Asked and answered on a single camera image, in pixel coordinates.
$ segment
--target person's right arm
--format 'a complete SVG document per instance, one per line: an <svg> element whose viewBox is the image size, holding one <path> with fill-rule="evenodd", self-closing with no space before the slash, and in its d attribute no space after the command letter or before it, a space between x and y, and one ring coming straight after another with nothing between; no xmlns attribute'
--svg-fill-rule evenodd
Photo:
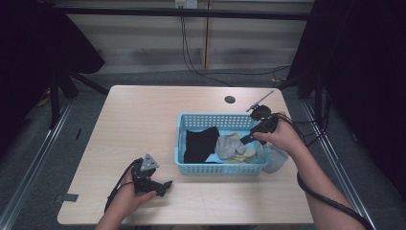
<svg viewBox="0 0 406 230"><path fill-rule="evenodd" d="M254 137L286 151L295 162L302 181L309 189L352 209L349 201L323 172L290 124L279 120L275 132L256 132ZM306 194L306 198L317 229L365 229L356 219L326 205L313 196Z"/></svg>

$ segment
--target gray cloth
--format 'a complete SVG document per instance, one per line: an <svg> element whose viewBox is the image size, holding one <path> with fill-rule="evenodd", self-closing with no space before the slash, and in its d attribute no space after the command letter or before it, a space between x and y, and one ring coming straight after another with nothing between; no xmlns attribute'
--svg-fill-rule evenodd
<svg viewBox="0 0 406 230"><path fill-rule="evenodd" d="M263 168L263 171L266 173L274 173L283 166L289 155L284 150L278 149L273 145L267 144L266 146L269 148L271 154L271 162Z"/></svg>
<svg viewBox="0 0 406 230"><path fill-rule="evenodd" d="M245 146L237 138L219 136L215 145L215 152L220 159L225 160L236 154L244 154Z"/></svg>

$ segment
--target black horizontal bar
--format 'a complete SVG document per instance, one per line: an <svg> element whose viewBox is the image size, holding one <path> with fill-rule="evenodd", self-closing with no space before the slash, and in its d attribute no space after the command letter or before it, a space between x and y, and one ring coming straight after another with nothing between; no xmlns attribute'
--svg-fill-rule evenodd
<svg viewBox="0 0 406 230"><path fill-rule="evenodd" d="M306 21L310 13L304 12L268 12L268 11L220 11L195 9L164 8L110 8L83 6L53 6L57 11L67 14L101 14L101 15L144 15L144 16L181 16L181 17L218 17L218 18L251 18L274 20Z"/></svg>

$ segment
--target light wood table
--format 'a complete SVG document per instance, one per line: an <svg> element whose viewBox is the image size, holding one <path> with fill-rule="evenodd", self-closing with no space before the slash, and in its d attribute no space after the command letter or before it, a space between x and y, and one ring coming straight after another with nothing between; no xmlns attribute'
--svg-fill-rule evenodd
<svg viewBox="0 0 406 230"><path fill-rule="evenodd" d="M269 88L114 86L101 111L68 194L58 214L61 224L95 224L107 197L133 160L149 153L159 164L154 181L173 180L124 220L134 225L311 223L305 193L289 158L274 173L183 175L174 163L176 122L182 113L245 113ZM226 103L233 96L235 103ZM287 111L281 91L261 104Z"/></svg>

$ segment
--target black circular hole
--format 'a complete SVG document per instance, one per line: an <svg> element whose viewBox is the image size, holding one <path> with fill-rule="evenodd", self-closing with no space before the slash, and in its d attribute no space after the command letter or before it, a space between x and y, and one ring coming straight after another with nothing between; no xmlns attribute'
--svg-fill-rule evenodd
<svg viewBox="0 0 406 230"><path fill-rule="evenodd" d="M227 96L227 97L224 99L224 101L226 101L226 103L228 103L228 104L233 104L233 103L236 102L236 98L233 97L233 96Z"/></svg>

